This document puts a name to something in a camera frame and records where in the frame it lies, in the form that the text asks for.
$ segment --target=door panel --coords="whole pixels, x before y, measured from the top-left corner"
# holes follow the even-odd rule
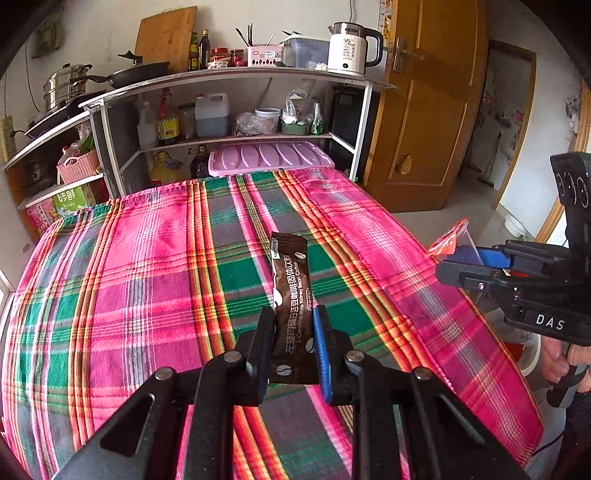
[[[391,212],[443,207],[462,162],[486,61],[483,0],[399,0],[363,186]]]

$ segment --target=yellow label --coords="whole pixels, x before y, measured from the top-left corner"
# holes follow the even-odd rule
[[[158,138],[160,140],[168,140],[176,138],[180,135],[181,128],[178,118],[169,118],[167,120],[158,121]]]

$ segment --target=hand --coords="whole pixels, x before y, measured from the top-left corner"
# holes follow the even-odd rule
[[[591,347],[571,346],[568,359],[562,353],[562,341],[550,337],[542,337],[542,373],[552,383],[558,383],[569,372],[570,365],[591,364]],[[578,392],[591,390],[591,372],[586,375],[577,387]]]

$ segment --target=wooden cutting board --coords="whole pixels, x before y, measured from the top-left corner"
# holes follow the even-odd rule
[[[169,61],[170,73],[186,72],[196,12],[197,7],[187,7],[143,18],[135,54],[142,55],[144,63]]]

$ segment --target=tiled floor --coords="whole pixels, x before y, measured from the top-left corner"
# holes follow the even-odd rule
[[[475,174],[463,168],[442,210],[395,213],[394,217],[426,247],[454,223],[467,217],[474,243],[491,247],[515,238],[505,229],[502,215],[491,208],[495,196],[496,190],[476,181]]]

